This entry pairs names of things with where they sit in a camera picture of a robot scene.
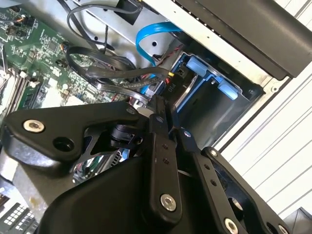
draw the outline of screw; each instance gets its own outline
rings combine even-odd
[[[209,153],[210,153],[212,156],[214,156],[214,157],[217,157],[217,156],[218,156],[218,154],[217,154],[216,151],[214,151],[214,150],[209,150]]]
[[[135,111],[134,111],[134,110],[132,110],[131,108],[127,108],[127,112],[128,112],[128,113],[130,113],[130,114],[132,114],[132,115],[134,115],[134,114],[135,114]]]
[[[30,119],[24,122],[23,127],[31,133],[41,133],[44,130],[44,125],[38,120]]]
[[[224,220],[224,224],[231,234],[238,234],[238,228],[232,220],[230,220],[229,218],[226,218]]]
[[[184,131],[184,135],[187,137],[191,137],[191,134],[188,131]]]
[[[286,229],[282,225],[279,225],[278,227],[282,231],[283,234],[288,234],[288,231],[286,231]]]
[[[164,120],[163,120],[161,117],[159,117],[159,116],[157,116],[156,119],[157,119],[159,122],[161,122],[161,123],[164,122]]]
[[[163,194],[160,197],[160,203],[166,210],[173,212],[176,210],[176,201],[169,194]]]

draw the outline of metal panel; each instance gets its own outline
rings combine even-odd
[[[312,0],[277,2],[312,29]],[[281,218],[312,214],[311,90],[312,63],[222,152]]]

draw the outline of capacitor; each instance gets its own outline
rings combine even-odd
[[[63,84],[63,85],[62,85],[62,89],[63,89],[63,90],[67,90],[67,89],[68,89],[68,84]]]

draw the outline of motherboard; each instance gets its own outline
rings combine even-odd
[[[61,49],[70,42],[19,7],[0,8],[0,46],[10,75],[0,73],[0,121],[10,112],[110,102],[124,96],[99,91],[68,66]],[[95,61],[72,55],[81,67]]]

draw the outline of wire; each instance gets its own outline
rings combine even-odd
[[[67,25],[68,25],[70,30],[72,30],[72,32],[75,35],[77,35],[78,37],[84,38],[87,42],[105,46],[105,44],[107,44],[107,42],[100,42],[100,41],[92,40],[89,37],[85,38],[82,35],[80,35],[79,33],[77,33],[73,29],[73,27],[71,26],[70,20],[74,19],[74,13],[77,13],[77,12],[80,12],[80,11],[83,11],[83,10],[86,10],[86,9],[89,9],[89,8],[92,8],[92,7],[97,7],[97,8],[101,8],[101,9],[105,9],[105,10],[111,10],[111,11],[114,11],[114,12],[119,12],[119,13],[124,13],[124,14],[136,14],[136,13],[138,13],[138,12],[140,12],[142,10],[142,8],[143,8],[142,4],[136,2],[135,0],[128,0],[128,1],[130,3],[132,3],[134,6],[136,6],[136,10],[134,10],[134,11],[127,11],[127,10],[123,10],[123,9],[120,9],[120,8],[117,8],[117,7],[112,7],[112,6],[103,5],[103,4],[84,4],[84,5],[78,6],[75,9],[71,10],[70,12],[68,12],[68,15],[67,15]]]
[[[176,27],[171,22],[161,22],[161,23],[154,23],[151,25],[148,25],[144,28],[142,28],[136,35],[136,49],[139,52],[141,56],[146,58],[149,62],[152,63],[153,66],[156,66],[155,61],[153,58],[142,49],[142,47],[139,45],[140,41],[147,36],[156,34],[156,33],[168,33],[168,32],[180,32],[181,29]]]
[[[99,78],[124,79],[138,77],[145,74],[158,74],[159,78],[165,80],[169,75],[169,71],[161,67],[146,67],[130,71],[109,71],[94,66],[90,66],[87,70],[87,76],[95,79]]]
[[[160,65],[162,65],[162,64],[165,62],[165,60],[167,60],[169,57],[171,57],[171,56],[172,56],[176,51],[178,51],[181,47],[182,47],[182,45],[179,45],[178,47],[176,47],[170,54],[168,54],[166,57],[164,57],[164,58],[159,62],[159,64],[157,64],[157,67],[160,66]],[[149,74],[146,74],[146,75],[142,76],[142,79],[147,78],[148,75],[149,75]],[[147,89],[148,89],[148,86],[143,87],[143,88],[141,89],[141,93],[142,93],[142,94],[145,94],[145,92],[147,91]]]
[[[67,5],[67,3],[65,2],[65,0],[57,0],[59,2],[59,4],[63,7],[63,9],[67,12],[67,14],[69,14],[71,12],[71,8]],[[91,46],[92,49],[97,50],[98,47],[95,45],[95,43],[91,43],[88,41],[88,39],[90,39],[89,35],[84,31],[83,27],[81,26],[79,20],[76,18],[75,15],[73,15],[71,17],[71,20],[73,21],[75,27],[77,28],[77,30],[80,32],[81,36],[83,39],[85,39],[89,45]]]
[[[0,19],[0,23],[15,23],[15,22],[21,22],[24,18],[19,19]]]
[[[113,66],[115,69],[118,70],[132,70],[135,68],[133,63],[129,61],[125,57],[120,56],[107,56],[103,53],[99,53],[98,51],[94,51],[85,47],[80,46],[71,46],[66,50],[66,60],[68,62],[68,65],[81,77],[87,78],[88,75],[86,73],[86,70],[84,70],[81,66],[79,66],[71,57],[72,54],[79,54],[79,55],[85,55],[90,58],[96,59],[100,62],[107,63],[111,66]]]
[[[108,37],[108,26],[106,25],[105,27],[105,40],[104,40],[104,49],[103,49],[103,54],[106,53],[106,49],[107,49],[107,37]]]
[[[66,50],[66,54],[65,54],[67,63],[70,66],[70,68],[72,68],[79,76],[83,77],[91,85],[95,86],[98,90],[102,90],[102,91],[109,92],[109,93],[127,95],[127,96],[133,97],[143,102],[144,104],[148,103],[149,101],[148,97],[130,89],[130,87],[138,88],[138,87],[145,86],[147,85],[146,83],[147,81],[134,82],[130,84],[122,84],[124,87],[120,87],[120,86],[115,86],[115,84],[111,80],[108,79],[112,77],[105,78],[105,77],[100,76],[100,80],[98,80],[97,78],[90,77],[87,74],[86,70],[84,70],[81,66],[79,66],[73,60],[73,58],[71,57],[72,54],[80,54],[80,55],[88,56],[100,62],[104,62],[109,65],[112,65],[114,69],[126,70],[126,72],[136,71],[135,70],[136,67],[129,59],[125,57],[120,57],[120,56],[107,56],[99,51],[94,51],[94,50],[84,48],[84,47],[79,47],[79,46],[69,47]],[[99,67],[96,67],[96,68],[98,68],[100,71],[105,71],[104,68],[99,68]],[[151,80],[150,82],[157,82],[157,81],[158,81],[157,79],[154,79],[154,80]]]
[[[150,99],[146,97],[145,95],[140,94],[139,92],[129,89],[129,88],[119,87],[119,86],[110,85],[110,84],[102,84],[96,79],[88,79],[88,82],[91,85],[95,86],[98,90],[102,90],[108,93],[127,95],[136,100],[139,100],[143,104],[147,104],[150,101]]]

